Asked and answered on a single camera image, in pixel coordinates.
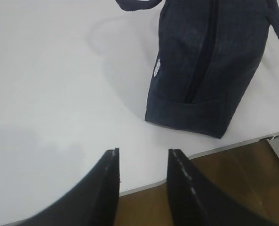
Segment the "fabric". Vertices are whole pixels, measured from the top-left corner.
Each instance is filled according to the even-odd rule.
[[[72,190],[18,226],[112,226],[119,187],[119,150],[109,150]]]
[[[125,11],[161,0],[116,0]],[[145,120],[221,138],[256,72],[276,0],[166,0]]]
[[[175,226],[276,226],[212,184],[180,150],[170,150],[167,193]]]

